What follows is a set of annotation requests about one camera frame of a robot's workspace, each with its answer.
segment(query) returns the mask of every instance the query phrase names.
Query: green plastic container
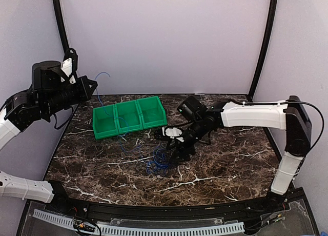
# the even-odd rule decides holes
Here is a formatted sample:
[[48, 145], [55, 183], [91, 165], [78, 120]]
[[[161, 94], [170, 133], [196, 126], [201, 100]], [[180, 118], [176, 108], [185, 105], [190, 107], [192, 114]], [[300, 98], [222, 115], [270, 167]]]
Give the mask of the green plastic container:
[[159, 97], [153, 96], [145, 99], [137, 99], [137, 103], [141, 112], [141, 121], [144, 129], [168, 124], [165, 110]]
[[93, 132], [97, 140], [105, 137], [117, 136], [119, 134], [117, 125], [116, 105], [105, 106], [93, 109]]
[[115, 104], [119, 134], [143, 130], [136, 100]]

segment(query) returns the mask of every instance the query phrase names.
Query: perforated metal strip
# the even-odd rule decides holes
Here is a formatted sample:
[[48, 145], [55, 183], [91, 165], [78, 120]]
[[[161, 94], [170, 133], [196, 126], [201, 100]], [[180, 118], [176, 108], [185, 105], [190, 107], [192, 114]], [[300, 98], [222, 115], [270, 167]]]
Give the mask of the perforated metal strip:
[[[34, 210], [33, 217], [62, 228], [73, 230], [72, 218], [52, 214], [38, 209]], [[212, 227], [186, 229], [143, 229], [115, 227], [103, 224], [98, 224], [98, 226], [101, 229], [101, 235], [115, 236], [218, 236], [244, 232], [243, 222]], [[98, 229], [93, 235], [99, 235]]]

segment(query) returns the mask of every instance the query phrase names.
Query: white panel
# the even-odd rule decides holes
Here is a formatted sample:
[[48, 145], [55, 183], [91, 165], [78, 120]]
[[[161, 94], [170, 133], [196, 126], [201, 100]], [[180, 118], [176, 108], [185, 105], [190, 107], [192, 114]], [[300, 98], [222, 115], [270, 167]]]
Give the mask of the white panel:
[[[0, 0], [0, 105], [30, 87], [34, 63], [62, 59], [52, 0]], [[14, 138], [0, 152], [0, 170], [42, 180], [62, 133], [53, 125], [36, 122]], [[24, 203], [0, 198], [0, 235], [16, 235]]]
[[[319, 107], [328, 121], [328, 0], [278, 0], [277, 13], [256, 101], [301, 100]], [[313, 141], [321, 119], [305, 106], [313, 123]], [[281, 151], [285, 133], [272, 130]], [[328, 135], [309, 153], [296, 186], [303, 186], [319, 230], [328, 231]]]
[[61, 0], [102, 94], [248, 93], [270, 0]]

